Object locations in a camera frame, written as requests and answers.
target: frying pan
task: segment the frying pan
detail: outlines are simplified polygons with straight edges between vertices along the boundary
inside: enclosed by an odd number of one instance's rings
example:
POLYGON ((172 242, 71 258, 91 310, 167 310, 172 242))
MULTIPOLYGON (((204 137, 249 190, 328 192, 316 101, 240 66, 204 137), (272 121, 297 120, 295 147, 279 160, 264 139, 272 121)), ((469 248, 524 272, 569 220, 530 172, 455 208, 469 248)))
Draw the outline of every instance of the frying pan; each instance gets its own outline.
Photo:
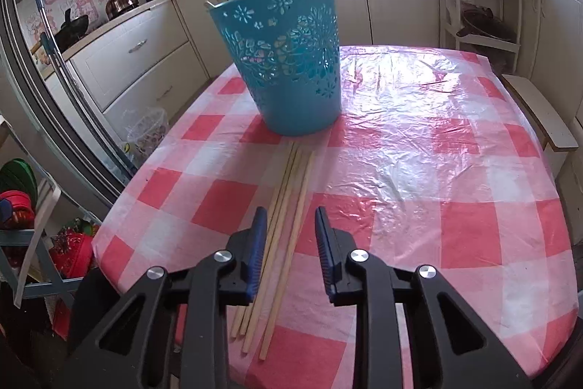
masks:
POLYGON ((514 42, 516 38, 516 34, 512 30, 494 17, 491 9, 466 9, 462 12, 462 21, 465 27, 457 33, 458 37, 476 34, 505 42, 514 42))
MULTIPOLYGON (((87 32, 89 27, 89 16, 82 15, 77 19, 71 20, 71 9, 65 11, 65 22, 60 26, 60 30, 55 34, 56 45, 61 52, 71 47, 75 42, 87 32)), ((30 53, 34 55, 40 48, 40 42, 37 42, 31 49, 30 53)))

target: pink checkered tablecloth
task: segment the pink checkered tablecloth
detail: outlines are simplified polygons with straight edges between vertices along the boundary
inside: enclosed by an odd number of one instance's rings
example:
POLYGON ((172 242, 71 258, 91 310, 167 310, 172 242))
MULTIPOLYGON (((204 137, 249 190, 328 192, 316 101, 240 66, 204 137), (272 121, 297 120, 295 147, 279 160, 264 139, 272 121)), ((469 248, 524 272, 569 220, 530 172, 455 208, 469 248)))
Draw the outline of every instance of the pink checkered tablecloth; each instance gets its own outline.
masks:
MULTIPOLYGON (((385 46, 340 53, 342 116, 298 139, 316 162, 269 354, 259 361, 289 221, 251 352, 230 344, 232 378, 250 389, 352 386, 356 309, 334 308, 324 292, 319 205, 387 264, 438 267, 535 375, 569 337, 577 301, 561 203, 528 122, 484 57, 385 46)), ((290 140, 267 130, 228 68, 116 201, 93 241, 104 273, 125 291, 150 266, 173 272, 224 248, 257 206, 269 206, 290 140)))

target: metal screw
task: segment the metal screw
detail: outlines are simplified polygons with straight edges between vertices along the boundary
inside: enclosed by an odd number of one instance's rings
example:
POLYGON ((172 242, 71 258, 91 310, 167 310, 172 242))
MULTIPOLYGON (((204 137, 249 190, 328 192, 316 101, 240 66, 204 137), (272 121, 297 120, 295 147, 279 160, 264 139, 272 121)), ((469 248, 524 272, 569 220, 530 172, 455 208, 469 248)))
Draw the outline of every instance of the metal screw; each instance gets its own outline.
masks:
POLYGON ((368 260, 368 252, 364 249, 355 249, 351 252, 351 259, 355 262, 364 262, 368 260))
POLYGON ((217 251, 215 252, 215 261, 217 262, 228 262, 232 259, 232 254, 229 251, 217 251))
POLYGON ((419 267, 419 275, 424 279, 432 279, 437 274, 435 267, 433 266, 421 266, 419 267))
POLYGON ((159 279, 160 277, 162 277, 164 275, 164 269, 162 269, 159 266, 150 267, 146 271, 146 275, 148 276, 149 279, 156 280, 156 279, 159 279))

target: white shelf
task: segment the white shelf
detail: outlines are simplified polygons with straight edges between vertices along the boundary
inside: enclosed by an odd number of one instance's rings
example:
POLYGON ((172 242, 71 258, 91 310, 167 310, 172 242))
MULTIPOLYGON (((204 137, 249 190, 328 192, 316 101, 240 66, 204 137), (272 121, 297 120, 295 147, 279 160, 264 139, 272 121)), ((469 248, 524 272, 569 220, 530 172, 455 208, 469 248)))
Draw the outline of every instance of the white shelf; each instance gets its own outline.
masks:
POLYGON ((498 40, 492 37, 486 37, 483 35, 469 34, 463 37, 457 36, 457 30, 454 29, 450 24, 444 24, 445 30, 454 36, 457 40, 462 43, 471 43, 473 45, 482 45, 484 47, 497 48, 498 50, 506 50, 507 52, 518 53, 520 50, 520 44, 505 42, 504 40, 498 40))

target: drawer handle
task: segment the drawer handle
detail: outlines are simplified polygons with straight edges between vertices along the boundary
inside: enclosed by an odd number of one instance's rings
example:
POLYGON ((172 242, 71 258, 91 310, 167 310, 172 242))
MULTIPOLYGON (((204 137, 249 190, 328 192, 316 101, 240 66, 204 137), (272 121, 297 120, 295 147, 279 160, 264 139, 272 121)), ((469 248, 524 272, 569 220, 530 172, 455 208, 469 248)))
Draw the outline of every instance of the drawer handle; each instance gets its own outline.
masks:
POLYGON ((171 86, 166 91, 164 91, 164 93, 162 93, 159 98, 156 98, 156 101, 160 101, 164 96, 166 96, 168 93, 170 93, 170 91, 172 90, 172 88, 174 88, 174 86, 171 86))
POLYGON ((133 53, 133 52, 137 52, 139 49, 141 49, 146 42, 148 41, 148 39, 142 40, 141 42, 138 42, 138 44, 135 47, 132 47, 128 50, 128 53, 133 53))

